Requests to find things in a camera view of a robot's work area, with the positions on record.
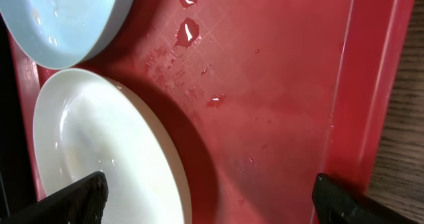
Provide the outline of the white plate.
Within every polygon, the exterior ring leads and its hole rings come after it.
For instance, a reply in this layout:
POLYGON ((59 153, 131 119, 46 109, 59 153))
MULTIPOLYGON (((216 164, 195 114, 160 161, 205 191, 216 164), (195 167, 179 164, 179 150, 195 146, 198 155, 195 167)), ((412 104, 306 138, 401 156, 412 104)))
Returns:
POLYGON ((154 112, 124 85, 70 68, 42 86, 33 142, 44 192, 100 171, 109 196, 103 223, 191 223, 180 156, 154 112))

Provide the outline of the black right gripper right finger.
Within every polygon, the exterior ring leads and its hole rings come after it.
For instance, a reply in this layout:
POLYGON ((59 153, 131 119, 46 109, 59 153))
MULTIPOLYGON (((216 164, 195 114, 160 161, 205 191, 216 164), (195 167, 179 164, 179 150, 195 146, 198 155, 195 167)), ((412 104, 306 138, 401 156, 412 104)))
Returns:
POLYGON ((316 176, 312 200, 319 224, 417 224, 324 173, 316 176))

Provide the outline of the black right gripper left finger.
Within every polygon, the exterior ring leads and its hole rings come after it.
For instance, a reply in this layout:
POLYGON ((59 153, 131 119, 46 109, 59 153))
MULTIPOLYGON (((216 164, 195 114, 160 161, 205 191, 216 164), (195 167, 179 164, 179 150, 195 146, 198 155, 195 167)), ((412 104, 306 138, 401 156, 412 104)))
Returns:
POLYGON ((101 224, 109 190, 105 174, 96 171, 18 213, 2 224, 101 224))

